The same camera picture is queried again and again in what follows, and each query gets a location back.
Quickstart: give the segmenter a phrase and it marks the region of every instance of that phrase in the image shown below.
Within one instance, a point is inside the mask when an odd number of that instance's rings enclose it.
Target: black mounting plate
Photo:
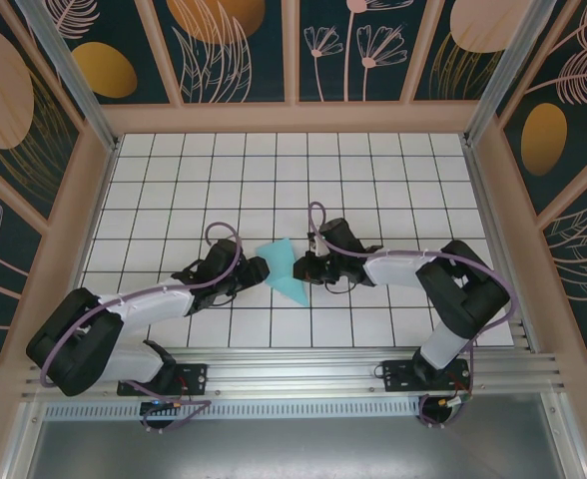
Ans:
[[[454,359],[446,370],[431,384],[424,384],[413,374],[413,360],[384,361],[379,367],[382,369],[380,379],[384,382],[386,392],[413,392],[413,391],[455,391],[453,376],[462,386],[469,388],[469,366],[466,359]]]
[[[202,396],[205,394],[207,385],[207,365],[206,364],[177,364],[175,377],[170,386],[164,391],[155,390],[154,387],[149,389],[164,396]],[[183,388],[183,381],[187,385],[187,390]],[[144,392],[134,389],[125,382],[118,383],[116,394],[119,396],[146,396]]]

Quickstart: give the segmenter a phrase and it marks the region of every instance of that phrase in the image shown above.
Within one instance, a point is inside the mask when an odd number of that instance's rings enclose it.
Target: light blue triangle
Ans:
[[[256,249],[256,254],[265,259],[270,275],[265,283],[290,297],[298,304],[309,307],[302,281],[294,278],[294,248],[289,238],[279,239]]]

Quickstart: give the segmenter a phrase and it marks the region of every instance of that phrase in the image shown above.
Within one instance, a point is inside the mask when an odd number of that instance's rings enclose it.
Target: white grid tabletop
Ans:
[[[247,257],[282,238],[300,257],[309,201],[346,218],[365,246],[439,249],[456,238],[492,265],[457,135],[139,134],[123,142],[82,285],[156,284],[207,254],[204,229],[216,221],[239,229]],[[305,288],[311,308],[261,284],[140,335],[167,347],[419,346],[439,321],[416,288]],[[508,324],[477,342],[513,345]]]

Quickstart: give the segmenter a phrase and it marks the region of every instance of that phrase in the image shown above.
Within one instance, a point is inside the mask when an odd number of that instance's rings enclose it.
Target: triangular object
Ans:
[[[270,267],[270,275],[267,276],[265,283],[298,304],[309,307],[309,299],[306,297],[302,281],[293,276],[295,256],[289,238],[260,246],[256,249],[256,254],[264,258]]]

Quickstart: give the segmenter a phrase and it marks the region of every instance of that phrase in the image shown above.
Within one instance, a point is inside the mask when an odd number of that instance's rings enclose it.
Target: purple cable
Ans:
[[[61,350],[61,348],[63,347],[63,344],[65,344],[65,342],[70,337],[72,337],[74,332],[76,332],[76,330],[79,327],[81,327],[83,324],[85,324],[87,321],[89,321],[97,312],[100,312],[104,309],[107,309],[108,307],[115,306],[116,304],[125,303],[125,302],[129,301],[130,299],[134,299],[134,298],[141,297],[141,296],[146,296],[148,294],[153,294],[155,292],[185,291],[185,290],[190,290],[190,289],[202,289],[204,287],[212,286],[212,285],[220,282],[221,280],[223,280],[225,277],[227,277],[234,270],[234,268],[236,267],[236,264],[238,264],[238,261],[241,258],[241,252],[243,250],[241,237],[238,235],[238,232],[231,225],[228,225],[227,223],[223,223],[223,222],[214,222],[214,223],[211,223],[205,229],[205,240],[207,241],[208,244],[211,244],[209,241],[209,233],[213,227],[227,228],[228,230],[230,230],[232,232],[232,236],[234,237],[234,241],[236,242],[236,254],[234,255],[234,260],[232,261],[230,266],[220,276],[215,277],[211,281],[203,282],[201,284],[177,284],[177,285],[173,285],[173,286],[150,287],[149,289],[143,289],[142,291],[136,291],[136,292],[132,292],[130,294],[126,294],[126,295],[122,296],[120,299],[112,299],[111,301],[108,301],[104,304],[100,304],[100,305],[96,306],[95,308],[90,309],[85,314],[83,314],[76,322],[74,322],[74,324],[72,324],[67,331],[65,331],[65,333],[61,336],[61,338],[56,342],[56,344],[52,348],[52,351],[49,353],[49,355],[45,359],[45,362],[43,363],[43,367],[41,368],[41,374],[40,374],[41,385],[43,387],[55,387],[56,386],[54,383],[47,381],[47,371],[49,371],[50,366],[52,365],[52,362],[54,361],[54,358],[56,357],[56,354],[58,354],[58,352]],[[195,413],[188,416],[187,418],[182,419],[181,421],[177,421],[180,424],[177,425],[176,427],[179,427],[180,425],[183,425],[183,424],[189,422],[189,419],[191,419],[196,414],[200,413],[203,409],[205,409],[206,407],[208,407],[211,404],[211,401],[175,400],[175,399],[172,399],[167,396],[162,396],[160,394],[153,393],[152,391],[150,391],[149,389],[146,389],[145,387],[141,386],[139,383],[137,383],[135,381],[125,381],[125,382],[127,382],[133,388],[138,389],[139,391],[144,392],[145,394],[147,394],[149,396],[156,397],[157,399],[160,399],[165,402],[177,402],[177,403],[181,403],[183,405],[202,405],[203,406],[203,407],[199,408]]]
[[[339,252],[340,254],[344,254],[346,256],[352,256],[352,257],[360,257],[360,258],[370,258],[370,257],[384,257],[384,256],[392,256],[392,255],[397,255],[397,256],[426,256],[426,257],[443,257],[445,259],[449,259],[452,261],[456,261],[456,262],[461,262],[463,264],[467,264],[485,274],[487,274],[489,277],[491,277],[492,279],[494,279],[497,283],[499,283],[504,290],[506,290],[506,292],[508,293],[510,299],[511,299],[511,307],[509,308],[509,310],[506,312],[506,314],[504,314],[504,316],[500,317],[497,321],[492,322],[491,324],[486,324],[481,330],[480,332],[478,332],[475,337],[473,337],[472,339],[470,339],[466,346],[464,346],[464,348],[462,349],[463,351],[466,350],[467,348],[469,349],[469,377],[470,377],[470,384],[469,384],[469,392],[472,390],[473,388],[473,341],[475,341],[475,339],[477,338],[477,336],[479,336],[481,333],[483,333],[484,331],[487,331],[493,327],[499,326],[500,324],[508,321],[511,317],[513,317],[513,315],[515,314],[515,311],[517,311],[520,302],[517,298],[517,295],[515,294],[515,290],[513,289],[513,287],[511,286],[511,284],[509,284],[502,276],[500,276],[498,273],[496,273],[495,271],[493,271],[492,269],[486,267],[484,264],[480,264],[479,262],[476,262],[472,259],[468,259],[464,256],[458,256],[457,254],[449,254],[448,252],[442,252],[442,251],[417,251],[417,250],[412,250],[412,249],[395,249],[393,251],[382,251],[382,252],[353,252],[353,251],[349,251],[347,249],[342,249],[341,247],[337,247],[333,244],[331,244],[330,242],[328,242],[326,239],[324,239],[322,237],[322,234],[320,233],[320,231],[318,230],[318,228],[315,226],[315,224],[313,223],[313,208],[314,207],[318,207],[318,209],[320,210],[320,212],[322,213],[322,222],[321,222],[321,226],[324,225],[324,222],[326,221],[326,209],[324,208],[324,206],[322,205],[322,203],[320,202],[311,202],[308,206],[307,209],[307,213],[308,213],[308,220],[309,220],[309,226],[311,227],[311,230],[313,231],[313,234],[322,242],[322,244],[324,244],[327,248],[334,250],[335,252]],[[422,408],[424,407],[424,402],[426,401],[426,399],[428,398],[428,394],[425,394],[424,396],[422,396],[420,398],[420,402],[418,405],[418,418],[420,419],[420,421],[425,424],[425,425],[429,425],[429,424],[436,424],[435,421],[433,421],[432,419],[426,417],[423,413],[422,413]],[[460,412],[462,411],[464,404],[462,404],[460,406],[460,409],[458,410],[458,413],[456,414],[455,417],[459,416]]]

